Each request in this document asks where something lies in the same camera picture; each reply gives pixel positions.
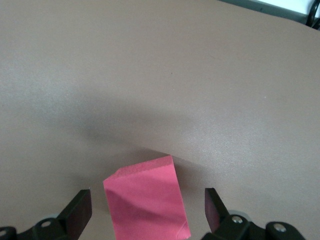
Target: bolt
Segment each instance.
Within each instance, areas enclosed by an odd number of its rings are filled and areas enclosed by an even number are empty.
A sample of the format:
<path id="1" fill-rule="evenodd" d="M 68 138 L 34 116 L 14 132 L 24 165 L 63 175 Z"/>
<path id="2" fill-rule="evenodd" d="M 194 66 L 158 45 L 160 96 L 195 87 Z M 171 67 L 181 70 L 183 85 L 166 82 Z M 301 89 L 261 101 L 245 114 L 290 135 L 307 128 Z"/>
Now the bolt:
<path id="1" fill-rule="evenodd" d="M 6 230 L 0 231 L 0 237 L 4 236 L 4 235 L 6 235 L 6 234 L 7 234 L 7 231 L 6 231 Z"/>
<path id="2" fill-rule="evenodd" d="M 275 228 L 275 230 L 277 230 L 278 232 L 284 233 L 285 231 L 287 231 L 287 229 L 285 228 L 285 226 L 283 226 L 280 223 L 276 223 L 273 225 L 273 227 Z"/>
<path id="3" fill-rule="evenodd" d="M 51 224 L 50 221 L 45 221 L 45 222 L 43 222 L 43 223 L 41 224 L 41 227 L 42 227 L 42 228 L 46 228 L 46 227 L 50 226 L 50 224 Z"/>
<path id="4" fill-rule="evenodd" d="M 235 224 L 242 224 L 244 221 L 241 219 L 241 217 L 239 216 L 233 216 L 232 217 L 232 221 L 235 223 Z"/>

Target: table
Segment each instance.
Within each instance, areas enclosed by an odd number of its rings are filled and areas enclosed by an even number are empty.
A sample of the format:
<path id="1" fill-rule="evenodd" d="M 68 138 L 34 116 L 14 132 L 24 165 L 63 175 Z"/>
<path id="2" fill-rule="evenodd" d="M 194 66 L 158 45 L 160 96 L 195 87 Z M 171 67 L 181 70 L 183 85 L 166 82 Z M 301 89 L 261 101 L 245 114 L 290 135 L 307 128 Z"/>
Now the table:
<path id="1" fill-rule="evenodd" d="M 91 187 L 81 240 L 115 239 L 102 181 L 171 154 L 192 233 L 204 188 L 317 240 L 320 33 L 216 0 L 0 2 L 0 226 Z"/>

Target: pink sponge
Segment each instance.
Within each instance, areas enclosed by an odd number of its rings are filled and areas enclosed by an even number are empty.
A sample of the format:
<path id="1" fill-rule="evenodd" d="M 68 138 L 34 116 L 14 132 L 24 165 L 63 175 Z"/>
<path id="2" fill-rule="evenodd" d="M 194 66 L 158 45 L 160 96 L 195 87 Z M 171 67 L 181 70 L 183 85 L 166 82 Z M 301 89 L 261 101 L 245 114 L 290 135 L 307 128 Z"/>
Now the pink sponge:
<path id="1" fill-rule="evenodd" d="M 103 185 L 117 240 L 191 236 L 170 155 L 120 168 Z"/>

